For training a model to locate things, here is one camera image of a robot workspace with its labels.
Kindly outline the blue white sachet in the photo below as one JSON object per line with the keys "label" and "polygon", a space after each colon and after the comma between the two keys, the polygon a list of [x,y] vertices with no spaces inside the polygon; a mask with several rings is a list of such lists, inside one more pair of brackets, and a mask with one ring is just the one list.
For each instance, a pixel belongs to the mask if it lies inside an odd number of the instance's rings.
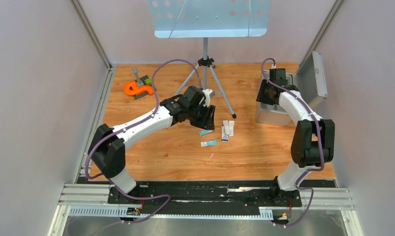
{"label": "blue white sachet", "polygon": [[211,140],[211,141],[203,141],[200,143],[201,147],[210,147],[210,146],[216,146],[217,141],[216,140]]}
{"label": "blue white sachet", "polygon": [[212,133],[212,132],[213,132],[213,130],[202,130],[202,131],[199,131],[199,135],[204,136],[204,135]]}

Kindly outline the white pad strips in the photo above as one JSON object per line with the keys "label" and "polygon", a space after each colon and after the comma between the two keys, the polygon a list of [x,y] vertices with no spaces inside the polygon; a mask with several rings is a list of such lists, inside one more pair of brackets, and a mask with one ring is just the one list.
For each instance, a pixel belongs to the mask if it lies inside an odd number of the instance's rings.
{"label": "white pad strips", "polygon": [[234,136],[235,121],[223,120],[224,133],[228,136]]}

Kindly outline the small white blue box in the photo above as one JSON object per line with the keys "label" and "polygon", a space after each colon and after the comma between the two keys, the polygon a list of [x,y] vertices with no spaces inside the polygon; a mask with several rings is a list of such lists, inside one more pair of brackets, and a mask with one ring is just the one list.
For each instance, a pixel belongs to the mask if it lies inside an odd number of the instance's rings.
{"label": "small white blue box", "polygon": [[221,126],[221,141],[226,143],[229,142],[229,135],[226,134],[224,126]]}

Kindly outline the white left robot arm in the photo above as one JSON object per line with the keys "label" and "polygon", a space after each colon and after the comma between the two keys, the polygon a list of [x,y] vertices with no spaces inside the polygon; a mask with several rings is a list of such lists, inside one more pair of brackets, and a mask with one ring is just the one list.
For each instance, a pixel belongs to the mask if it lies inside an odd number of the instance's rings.
{"label": "white left robot arm", "polygon": [[140,190],[125,168],[126,151],[147,136],[184,121],[203,130],[214,130],[216,107],[210,103],[214,95],[211,89],[189,86],[183,94],[158,102],[156,108],[132,121],[114,127],[100,125],[88,150],[89,160],[121,190],[126,202],[136,202]]}

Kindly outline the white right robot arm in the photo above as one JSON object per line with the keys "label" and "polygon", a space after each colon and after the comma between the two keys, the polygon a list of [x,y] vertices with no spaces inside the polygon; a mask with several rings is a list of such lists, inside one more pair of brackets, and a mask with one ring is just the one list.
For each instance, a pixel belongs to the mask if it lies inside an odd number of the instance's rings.
{"label": "white right robot arm", "polygon": [[283,205],[289,191],[300,188],[300,183],[311,173],[324,170],[325,163],[334,156],[335,123],[323,119],[302,98],[294,85],[286,85],[285,69],[261,71],[263,79],[257,101],[282,107],[293,123],[295,132],[291,143],[291,158],[287,168],[277,176],[276,188],[270,191],[270,200]]}

